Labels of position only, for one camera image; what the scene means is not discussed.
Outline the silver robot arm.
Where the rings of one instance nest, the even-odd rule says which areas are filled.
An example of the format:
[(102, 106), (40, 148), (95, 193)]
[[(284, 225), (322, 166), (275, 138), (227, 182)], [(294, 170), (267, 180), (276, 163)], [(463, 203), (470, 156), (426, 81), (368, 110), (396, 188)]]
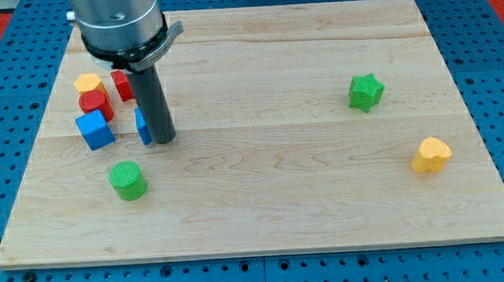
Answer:
[(144, 72), (170, 50), (183, 24), (167, 24), (158, 0), (68, 0), (67, 19), (86, 50), (110, 69)]

